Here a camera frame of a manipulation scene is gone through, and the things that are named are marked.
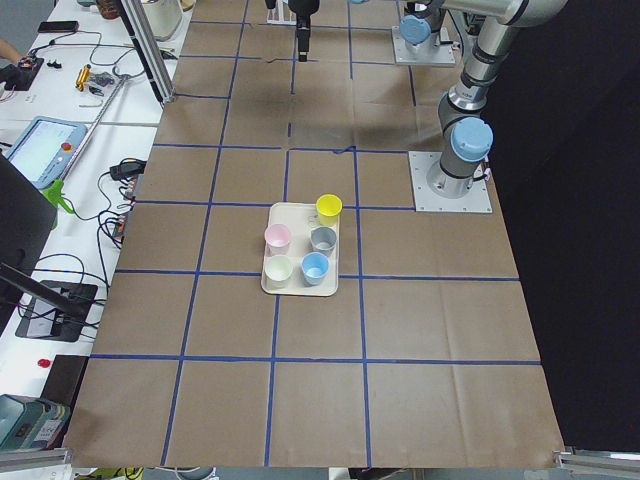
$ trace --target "table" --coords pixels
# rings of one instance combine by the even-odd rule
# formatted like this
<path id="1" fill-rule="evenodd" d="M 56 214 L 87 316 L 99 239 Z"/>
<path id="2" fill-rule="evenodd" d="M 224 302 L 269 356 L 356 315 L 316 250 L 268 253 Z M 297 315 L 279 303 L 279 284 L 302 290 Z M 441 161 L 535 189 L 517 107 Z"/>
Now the table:
<path id="1" fill-rule="evenodd" d="M 458 72 L 392 64 L 393 2 L 324 2 L 304 65 L 263 13 L 196 4 L 190 96 L 158 128 L 75 462 L 550 466 L 562 439 L 493 186 L 491 215 L 412 205 L 406 152 L 442 147 Z M 269 207 L 327 192 L 345 204 L 338 293 L 263 293 Z"/>
<path id="2" fill-rule="evenodd" d="M 0 138 L 12 141 L 28 125 L 27 122 L 2 122 Z M 149 155 L 155 128 L 101 125 L 83 154 L 82 159 L 71 171 L 65 182 L 65 194 L 76 205 L 81 216 L 90 217 L 107 206 L 107 201 L 100 195 L 96 187 L 96 180 L 111 165 L 115 165 L 125 157 L 133 156 L 145 159 Z M 117 182 L 105 179 L 101 183 L 105 193 L 113 202 L 114 208 L 123 203 L 118 192 Z M 80 257 L 86 271 L 103 276 L 98 257 L 96 243 L 97 223 L 83 222 L 73 215 L 58 212 L 58 226 L 52 231 L 45 245 L 42 256 L 69 253 Z M 119 251 L 103 237 L 101 242 L 105 264 L 109 277 L 113 274 Z M 79 271 L 80 265 L 76 260 L 68 257 L 54 257 L 38 264 L 38 268 L 55 270 Z M 60 280 L 77 282 L 79 275 L 60 272 L 35 272 L 36 280 Z M 100 281 L 85 278 L 84 283 L 98 285 L 96 298 L 105 298 L 106 289 Z M 91 308 L 88 322 L 100 320 L 102 309 L 98 306 Z M 41 358 L 53 360 L 55 355 L 85 355 L 91 353 L 93 341 L 80 337 L 75 343 L 54 342 L 19 338 L 14 335 L 20 316 L 14 312 L 2 336 L 0 336 L 0 385 L 2 393 L 14 395 L 40 396 L 42 387 L 47 379 L 49 370 L 41 368 L 37 362 Z M 95 330 L 84 328 L 85 335 L 94 336 Z"/>
<path id="3" fill-rule="evenodd" d="M 165 47 L 174 48 L 179 54 L 184 42 L 191 12 L 184 15 L 179 30 L 172 38 L 163 42 Z M 78 19 L 80 28 L 88 31 L 100 31 L 103 43 L 122 44 L 130 39 L 121 21 L 106 21 L 95 7 L 80 7 L 75 0 L 60 0 L 49 20 Z M 56 35 L 38 35 L 34 47 L 47 43 Z M 75 41 L 96 41 L 96 35 L 78 33 Z M 58 60 L 63 64 L 62 70 L 54 70 L 43 66 L 32 88 L 28 92 L 17 92 L 15 97 L 0 108 L 0 139 L 13 142 L 37 115 L 52 116 L 79 122 L 92 122 L 99 111 L 98 106 L 81 107 L 80 105 L 97 105 L 99 98 L 81 93 L 73 88 L 77 72 L 87 63 L 91 47 L 57 46 L 42 50 L 46 60 Z M 109 52 L 99 52 L 96 58 L 105 60 Z M 175 72 L 175 62 L 167 62 L 171 74 Z M 121 71 L 136 73 L 141 70 L 141 63 L 135 52 L 129 54 L 121 64 Z M 98 177 L 112 165 L 125 157 L 147 159 L 156 126 L 162 114 L 162 108 L 153 96 L 145 76 L 127 83 L 106 112 L 103 124 L 92 137 L 91 143 L 83 153 L 65 181 L 65 194 L 74 202 L 81 216 L 89 217 L 106 206 L 106 200 L 96 187 Z M 114 207 L 122 203 L 118 192 L 119 184 L 106 179 L 102 182 L 104 191 L 113 201 Z M 80 257 L 87 272 L 102 276 L 97 252 L 95 222 L 82 222 L 79 219 L 59 211 L 58 226 L 52 232 L 42 253 L 43 256 L 69 253 Z M 103 239 L 102 249 L 105 265 L 110 278 L 115 269 L 119 251 Z M 69 257 L 57 256 L 45 260 L 39 268 L 77 271 L 80 265 Z M 37 280 L 78 281 L 77 274 L 59 272 L 35 272 Z M 106 296 L 105 288 L 99 281 L 85 279 L 86 283 L 97 283 L 99 290 L 96 298 Z M 97 322 L 101 317 L 101 309 L 94 306 L 88 321 Z M 86 337 L 76 343 L 53 342 L 15 337 L 14 332 L 20 322 L 19 315 L 14 313 L 9 324 L 0 337 L 0 385 L 1 393 L 28 395 L 38 397 L 46 381 L 49 370 L 37 366 L 41 358 L 53 359 L 56 354 L 89 355 L 93 341 Z M 95 331 L 85 328 L 85 335 L 94 335 Z"/>
<path id="4" fill-rule="evenodd" d="M 192 12 L 183 14 L 180 27 L 162 47 L 173 48 L 174 54 L 180 55 L 185 33 Z M 101 32 L 103 44 L 130 44 L 121 20 L 105 20 L 98 13 L 96 7 L 86 8 L 73 0 L 61 0 L 51 13 L 49 20 L 76 19 L 80 23 L 80 30 Z M 34 47 L 46 45 L 58 34 L 39 34 Z M 98 35 L 93 33 L 77 33 L 60 39 L 60 45 L 41 50 L 38 56 L 45 59 L 38 76 L 27 92 L 16 92 L 15 96 L 0 109 L 0 120 L 32 120 L 36 115 L 62 118 L 76 122 L 92 122 L 99 110 L 100 98 L 88 91 L 79 92 L 75 89 L 78 72 L 84 65 L 90 63 L 89 57 L 93 47 L 63 46 L 62 43 L 96 43 Z M 94 56 L 98 63 L 111 63 L 126 51 L 124 48 L 100 48 Z M 56 60 L 62 64 L 62 69 L 56 70 L 46 66 L 48 61 Z M 173 77 L 176 61 L 165 62 L 170 76 Z M 143 71 L 142 64 L 136 52 L 128 54 L 118 64 L 120 73 L 136 75 Z M 95 72 L 111 72 L 111 67 L 94 66 Z M 157 126 L 162 115 L 162 107 L 156 100 L 146 75 L 141 75 L 127 83 L 125 89 L 118 95 L 106 112 L 103 123 L 119 125 L 151 125 Z"/>

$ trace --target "white desk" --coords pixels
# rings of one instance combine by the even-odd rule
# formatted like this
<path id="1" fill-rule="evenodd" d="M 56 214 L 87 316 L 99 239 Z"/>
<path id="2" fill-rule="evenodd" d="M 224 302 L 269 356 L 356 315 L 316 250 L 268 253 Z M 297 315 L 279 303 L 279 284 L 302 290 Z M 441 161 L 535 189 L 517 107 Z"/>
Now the white desk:
<path id="1" fill-rule="evenodd" d="M 161 42 L 163 47 L 173 48 L 174 55 L 179 56 L 186 36 L 191 11 L 184 13 L 178 30 L 169 39 Z M 105 20 L 95 7 L 85 8 L 75 0 L 60 0 L 51 13 L 49 20 L 78 20 L 80 29 L 85 31 L 100 31 L 103 44 L 130 44 L 121 19 Z M 46 45 L 59 34 L 40 34 L 33 47 Z M 76 122 L 92 122 L 99 108 L 81 107 L 81 105 L 97 105 L 100 97 L 88 91 L 79 92 L 75 89 L 78 72 L 89 63 L 89 56 L 93 47 L 64 46 L 63 43 L 96 43 L 98 35 L 77 33 L 60 40 L 61 44 L 40 50 L 38 56 L 45 59 L 38 76 L 27 92 L 16 92 L 14 96 L 0 107 L 1 120 L 31 121 L 37 115 L 62 118 Z M 100 63 L 110 63 L 117 59 L 126 49 L 99 48 L 94 60 Z M 56 70 L 47 67 L 50 60 L 57 60 L 62 68 Z M 169 75 L 173 77 L 177 62 L 166 60 L 165 65 Z M 142 63 L 136 52 L 129 53 L 119 64 L 121 73 L 135 75 L 142 72 Z M 111 67 L 95 66 L 95 72 L 111 72 Z M 119 93 L 106 112 L 103 123 L 120 125 L 158 125 L 162 115 L 162 107 L 156 100 L 146 75 L 143 74 L 127 83 L 126 88 Z"/>
<path id="2" fill-rule="evenodd" d="M 28 125 L 28 122 L 0 122 L 0 140 L 11 142 Z M 155 135 L 154 127 L 133 127 L 101 125 L 96 129 L 92 141 L 80 161 L 65 181 L 64 192 L 70 198 L 78 213 L 83 217 L 93 216 L 107 206 L 106 199 L 100 195 L 96 181 L 100 174 L 111 165 L 131 156 L 147 159 Z M 102 188 L 111 198 L 114 208 L 123 202 L 118 192 L 118 182 L 105 178 Z M 102 267 L 96 243 L 97 222 L 83 222 L 63 210 L 58 211 L 58 226 L 51 232 L 42 256 L 54 253 L 70 253 L 80 257 L 86 271 L 102 276 Z M 119 251 L 108 239 L 102 238 L 102 251 L 109 278 L 113 274 Z M 38 268 L 61 270 L 80 270 L 79 263 L 69 257 L 54 257 L 40 262 Z M 80 275 L 70 273 L 36 272 L 36 280 L 61 280 L 77 282 Z M 83 283 L 98 285 L 96 298 L 105 298 L 105 287 L 97 279 L 85 277 Z M 102 308 L 91 308 L 88 322 L 100 320 Z M 93 342 L 80 337 L 75 343 L 50 340 L 25 339 L 15 336 L 20 316 L 14 312 L 11 320 L 0 336 L 0 394 L 12 393 L 38 397 L 49 374 L 48 368 L 37 365 L 41 358 L 53 360 L 57 354 L 89 355 Z M 95 336 L 95 330 L 84 328 L 85 335 Z"/>

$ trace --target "yellow tool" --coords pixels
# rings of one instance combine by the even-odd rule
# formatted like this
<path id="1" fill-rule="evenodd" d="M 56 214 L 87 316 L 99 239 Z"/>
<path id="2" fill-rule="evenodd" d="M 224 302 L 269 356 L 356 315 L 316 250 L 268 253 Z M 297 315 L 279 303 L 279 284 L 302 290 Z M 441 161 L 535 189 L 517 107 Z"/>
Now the yellow tool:
<path id="1" fill-rule="evenodd" d="M 80 73 L 78 73 L 78 78 L 76 78 L 76 88 L 81 92 L 84 92 L 84 84 L 89 80 L 89 76 L 91 75 L 91 65 L 87 64 L 82 67 Z"/>

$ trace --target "blue cup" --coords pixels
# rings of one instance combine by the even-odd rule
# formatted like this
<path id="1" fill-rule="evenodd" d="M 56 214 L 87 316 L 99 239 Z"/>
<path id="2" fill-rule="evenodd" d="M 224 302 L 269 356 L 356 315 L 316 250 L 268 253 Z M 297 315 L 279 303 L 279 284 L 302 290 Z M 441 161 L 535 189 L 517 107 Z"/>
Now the blue cup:
<path id="1" fill-rule="evenodd" d="M 302 274 L 309 285 L 319 285 L 329 271 L 329 259 L 319 252 L 311 252 L 302 259 Z"/>

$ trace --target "cup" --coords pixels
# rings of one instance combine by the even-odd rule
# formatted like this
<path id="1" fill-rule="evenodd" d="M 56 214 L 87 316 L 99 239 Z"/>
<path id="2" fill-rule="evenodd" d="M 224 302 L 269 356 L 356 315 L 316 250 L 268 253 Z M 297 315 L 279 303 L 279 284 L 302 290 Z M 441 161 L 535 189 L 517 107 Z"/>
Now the cup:
<path id="1" fill-rule="evenodd" d="M 98 11 L 105 20 L 113 20 L 120 16 L 120 12 L 113 0 L 96 0 Z"/>
<path id="2" fill-rule="evenodd" d="M 302 259 L 302 274 L 309 285 L 319 285 L 329 271 L 329 260 L 320 252 L 307 253 Z"/>
<path id="3" fill-rule="evenodd" d="M 264 240 L 272 255 L 283 255 L 289 250 L 291 230 L 286 225 L 274 223 L 264 231 Z"/>
<path id="4" fill-rule="evenodd" d="M 293 263 L 289 257 L 274 255 L 265 262 L 264 273 L 267 276 L 269 288 L 283 288 L 289 283 L 293 273 Z"/>
<path id="5" fill-rule="evenodd" d="M 316 211 L 320 225 L 330 227 L 338 223 L 342 211 L 342 200 L 336 195 L 327 193 L 316 201 Z"/>
<path id="6" fill-rule="evenodd" d="M 331 256 L 336 248 L 338 235 L 331 227 L 318 227 L 311 232 L 311 246 L 314 252 L 320 252 L 327 257 Z"/>

